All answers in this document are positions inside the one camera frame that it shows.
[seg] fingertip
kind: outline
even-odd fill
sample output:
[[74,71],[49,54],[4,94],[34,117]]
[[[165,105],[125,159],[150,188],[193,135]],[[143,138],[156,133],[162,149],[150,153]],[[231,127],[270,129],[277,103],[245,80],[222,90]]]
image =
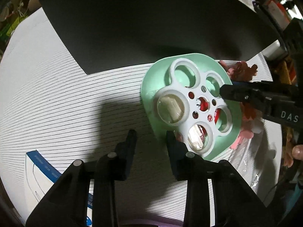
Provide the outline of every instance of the fingertip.
[[303,160],[303,146],[302,145],[294,146],[291,154],[295,159]]

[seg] black clamp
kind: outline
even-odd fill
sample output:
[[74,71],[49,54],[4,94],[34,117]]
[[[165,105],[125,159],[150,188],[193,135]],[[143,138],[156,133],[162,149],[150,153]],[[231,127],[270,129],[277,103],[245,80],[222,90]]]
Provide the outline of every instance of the black clamp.
[[92,222],[94,227],[118,227],[115,180],[127,179],[134,157],[137,134],[129,130],[115,151],[97,161],[75,160],[32,211],[26,227],[86,226],[90,180],[94,179]]
[[279,82],[233,82],[220,88],[225,100],[249,103],[265,120],[303,129],[303,107],[298,87]]
[[227,160],[202,159],[177,141],[172,131],[166,133],[166,144],[173,175],[178,181],[187,180],[184,227],[210,226],[208,179],[212,180],[215,226],[274,226],[264,204]]

